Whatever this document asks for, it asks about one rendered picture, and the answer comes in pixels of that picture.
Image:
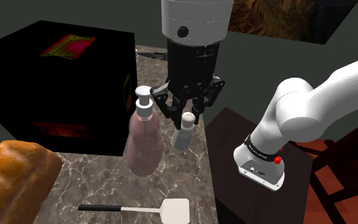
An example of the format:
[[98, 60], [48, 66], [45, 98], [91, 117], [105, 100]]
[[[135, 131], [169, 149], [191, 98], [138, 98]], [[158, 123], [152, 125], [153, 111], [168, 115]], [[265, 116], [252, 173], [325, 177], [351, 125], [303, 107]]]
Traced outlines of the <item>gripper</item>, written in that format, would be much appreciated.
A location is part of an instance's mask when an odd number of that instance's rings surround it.
[[[181, 129], [181, 116], [186, 99], [192, 99], [191, 112], [195, 123], [206, 107], [211, 107], [225, 81], [219, 76], [212, 76], [220, 42], [207, 46], [188, 46], [167, 40], [168, 78], [169, 82], [150, 90], [151, 96], [166, 118], [170, 118], [177, 130]], [[166, 101], [168, 92], [173, 94], [172, 105]]]

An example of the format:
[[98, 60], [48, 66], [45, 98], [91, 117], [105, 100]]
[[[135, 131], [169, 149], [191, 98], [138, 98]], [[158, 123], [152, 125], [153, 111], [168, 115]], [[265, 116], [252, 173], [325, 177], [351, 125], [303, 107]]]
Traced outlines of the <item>grey salt shaker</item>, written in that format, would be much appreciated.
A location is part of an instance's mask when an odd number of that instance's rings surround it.
[[187, 150], [191, 144], [193, 129], [195, 127], [195, 115], [185, 112], [181, 118], [181, 128], [174, 131], [172, 146], [177, 150]]

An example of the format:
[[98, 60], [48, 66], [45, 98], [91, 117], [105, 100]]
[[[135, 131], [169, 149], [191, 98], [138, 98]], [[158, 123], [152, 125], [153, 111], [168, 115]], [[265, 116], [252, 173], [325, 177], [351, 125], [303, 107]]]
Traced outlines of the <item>black kitchen utensil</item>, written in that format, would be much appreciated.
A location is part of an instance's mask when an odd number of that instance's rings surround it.
[[149, 57], [149, 58], [152, 58], [152, 59], [168, 61], [167, 52], [165, 52], [165, 53], [160, 53], [160, 52], [139, 52], [138, 55], [141, 55], [143, 57]]

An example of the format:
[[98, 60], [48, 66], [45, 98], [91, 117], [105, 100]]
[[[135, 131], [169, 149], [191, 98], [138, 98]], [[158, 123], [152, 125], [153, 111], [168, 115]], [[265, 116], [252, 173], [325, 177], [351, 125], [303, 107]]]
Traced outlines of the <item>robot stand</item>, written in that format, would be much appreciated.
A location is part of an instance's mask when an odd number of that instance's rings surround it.
[[303, 224], [313, 158], [283, 147], [285, 179], [273, 192], [241, 175], [233, 158], [255, 124], [224, 108], [205, 128], [218, 224]]

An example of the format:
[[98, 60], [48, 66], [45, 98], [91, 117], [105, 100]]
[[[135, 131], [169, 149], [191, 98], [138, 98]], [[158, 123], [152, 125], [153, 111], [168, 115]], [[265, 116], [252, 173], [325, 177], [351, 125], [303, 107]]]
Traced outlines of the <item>pink soap dispenser bottle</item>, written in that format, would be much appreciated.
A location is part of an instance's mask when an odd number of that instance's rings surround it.
[[138, 99], [129, 123], [127, 144], [128, 168], [137, 176], [149, 176], [158, 167], [163, 155], [160, 117], [153, 107], [151, 88], [135, 89]]

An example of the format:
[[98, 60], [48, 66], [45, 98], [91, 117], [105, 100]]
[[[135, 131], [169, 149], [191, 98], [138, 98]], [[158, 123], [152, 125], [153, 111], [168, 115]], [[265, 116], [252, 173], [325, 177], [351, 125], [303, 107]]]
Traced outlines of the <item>large black box appliance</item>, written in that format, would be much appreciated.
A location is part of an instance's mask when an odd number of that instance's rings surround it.
[[0, 39], [0, 124], [20, 141], [120, 157], [136, 87], [131, 32], [40, 20]]

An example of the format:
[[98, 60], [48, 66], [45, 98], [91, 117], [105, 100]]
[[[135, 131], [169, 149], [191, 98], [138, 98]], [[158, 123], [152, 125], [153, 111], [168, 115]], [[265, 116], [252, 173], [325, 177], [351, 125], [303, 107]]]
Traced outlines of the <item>dark wooden chair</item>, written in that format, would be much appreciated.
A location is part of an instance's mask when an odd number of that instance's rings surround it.
[[[346, 224], [335, 206], [337, 202], [358, 196], [358, 128], [339, 141], [325, 140], [327, 148], [323, 151], [304, 147], [293, 141], [291, 145], [300, 150], [316, 155], [312, 164], [310, 185], [319, 198], [323, 208], [333, 224]], [[342, 189], [328, 194], [316, 175], [324, 167], [329, 167]]]

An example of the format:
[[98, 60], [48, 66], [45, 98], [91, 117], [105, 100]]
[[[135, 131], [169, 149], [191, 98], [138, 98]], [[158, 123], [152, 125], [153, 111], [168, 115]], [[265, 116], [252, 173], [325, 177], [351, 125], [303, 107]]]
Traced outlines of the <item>brown bread loaf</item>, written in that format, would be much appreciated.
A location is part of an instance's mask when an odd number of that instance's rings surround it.
[[33, 224], [62, 168], [38, 143], [0, 143], [0, 224]]

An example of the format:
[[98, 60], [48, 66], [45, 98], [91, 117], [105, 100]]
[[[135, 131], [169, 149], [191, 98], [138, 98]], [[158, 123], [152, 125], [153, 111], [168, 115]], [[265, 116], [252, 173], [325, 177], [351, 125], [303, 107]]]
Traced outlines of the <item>brown landscape wall picture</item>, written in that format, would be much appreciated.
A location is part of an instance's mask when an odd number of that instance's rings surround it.
[[325, 44], [358, 0], [234, 0], [229, 31]]

